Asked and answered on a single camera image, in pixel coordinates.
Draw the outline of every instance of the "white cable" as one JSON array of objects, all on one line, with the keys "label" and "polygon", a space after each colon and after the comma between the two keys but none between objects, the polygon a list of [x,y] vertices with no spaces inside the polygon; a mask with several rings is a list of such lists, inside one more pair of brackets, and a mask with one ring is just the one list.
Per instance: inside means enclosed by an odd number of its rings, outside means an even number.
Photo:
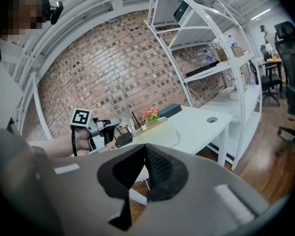
[{"label": "white cable", "polygon": [[148,188],[148,190],[150,191],[150,189],[149,189],[149,187],[148,187],[148,182],[147,182],[147,180],[146,180],[146,179],[144,179],[144,181],[147,183],[147,188]]}]

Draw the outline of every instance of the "brick wall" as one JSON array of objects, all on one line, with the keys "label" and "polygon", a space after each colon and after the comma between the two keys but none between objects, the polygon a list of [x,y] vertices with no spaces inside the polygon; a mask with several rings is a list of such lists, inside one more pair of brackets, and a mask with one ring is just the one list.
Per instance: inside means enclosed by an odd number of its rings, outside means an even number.
[{"label": "brick wall", "polygon": [[[53,137],[70,132],[75,107],[91,109],[94,117],[109,118],[120,114],[127,102],[141,118],[142,111],[151,105],[160,109],[172,103],[188,105],[174,68],[143,22],[146,18],[147,12],[141,11],[101,24],[74,41],[54,61],[38,85]],[[169,41],[172,34],[162,37]],[[215,55],[210,45],[173,53],[184,75],[204,65],[204,49]],[[224,88],[222,73],[190,83],[197,107]],[[23,135],[27,140],[44,139],[33,109],[31,102]]]},{"label": "brick wall", "polygon": [[25,115],[22,135],[28,141],[47,140],[47,137],[38,119],[34,97],[32,97],[29,102],[29,107]]}]

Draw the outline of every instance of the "desk grommet hole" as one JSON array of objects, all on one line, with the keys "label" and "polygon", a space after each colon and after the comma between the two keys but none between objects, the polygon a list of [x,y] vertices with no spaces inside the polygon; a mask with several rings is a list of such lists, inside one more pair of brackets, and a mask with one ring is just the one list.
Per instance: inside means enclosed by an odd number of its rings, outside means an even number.
[{"label": "desk grommet hole", "polygon": [[214,123],[214,122],[217,122],[217,117],[210,117],[210,118],[206,119],[206,122],[207,122],[207,123]]}]

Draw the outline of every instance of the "white wall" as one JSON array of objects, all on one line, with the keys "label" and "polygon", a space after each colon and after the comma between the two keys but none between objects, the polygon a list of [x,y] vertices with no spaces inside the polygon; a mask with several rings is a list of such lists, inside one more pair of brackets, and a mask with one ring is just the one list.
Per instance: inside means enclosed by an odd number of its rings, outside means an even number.
[{"label": "white wall", "polygon": [[280,5],[260,16],[259,20],[249,21],[248,27],[251,29],[252,37],[256,43],[256,49],[258,49],[259,52],[256,53],[257,56],[263,56],[260,52],[260,46],[265,44],[264,33],[260,32],[260,25],[264,25],[271,37],[274,39],[276,32],[274,25],[285,21],[289,21],[295,26],[294,21],[291,19],[287,11]]}]

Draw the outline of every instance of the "chair headrest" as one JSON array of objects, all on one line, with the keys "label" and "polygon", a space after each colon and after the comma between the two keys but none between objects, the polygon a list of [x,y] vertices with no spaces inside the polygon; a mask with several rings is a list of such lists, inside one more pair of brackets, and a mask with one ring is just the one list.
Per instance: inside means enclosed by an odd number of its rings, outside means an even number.
[{"label": "chair headrest", "polygon": [[295,37],[295,27],[291,22],[285,21],[274,26],[279,39]]}]

